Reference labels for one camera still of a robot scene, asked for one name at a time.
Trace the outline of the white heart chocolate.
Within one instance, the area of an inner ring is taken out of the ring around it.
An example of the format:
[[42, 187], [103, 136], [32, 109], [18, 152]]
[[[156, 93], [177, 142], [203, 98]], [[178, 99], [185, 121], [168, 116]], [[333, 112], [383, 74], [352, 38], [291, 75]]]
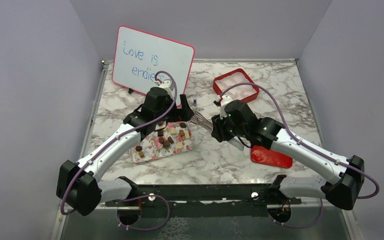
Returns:
[[176, 148], [177, 150], [182, 149], [182, 148], [183, 148], [183, 143], [182, 143], [182, 142], [177, 142], [177, 143], [175, 144], [175, 148]]

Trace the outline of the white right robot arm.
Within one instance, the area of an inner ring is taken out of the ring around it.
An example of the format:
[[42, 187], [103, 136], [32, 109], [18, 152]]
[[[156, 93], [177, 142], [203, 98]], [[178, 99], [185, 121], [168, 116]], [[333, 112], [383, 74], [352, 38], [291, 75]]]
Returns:
[[268, 190], [272, 202], [309, 197], [325, 199], [342, 210], [354, 208], [365, 181], [365, 162], [361, 157], [337, 155], [288, 133], [283, 123], [270, 117], [258, 118], [240, 100], [223, 104], [211, 122], [211, 136], [218, 142], [245, 138], [252, 146], [286, 155], [318, 173], [318, 177], [285, 177]]

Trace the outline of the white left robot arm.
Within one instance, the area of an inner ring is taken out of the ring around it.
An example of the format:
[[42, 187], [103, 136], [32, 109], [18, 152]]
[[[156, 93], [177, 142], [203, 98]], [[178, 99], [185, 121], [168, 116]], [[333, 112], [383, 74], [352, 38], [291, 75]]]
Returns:
[[193, 115], [185, 94], [152, 87], [144, 102], [124, 118], [102, 145], [75, 162], [62, 163], [56, 185], [61, 214], [90, 214], [104, 201], [105, 190], [99, 186], [100, 180], [124, 153], [154, 132], [158, 123], [187, 122]]

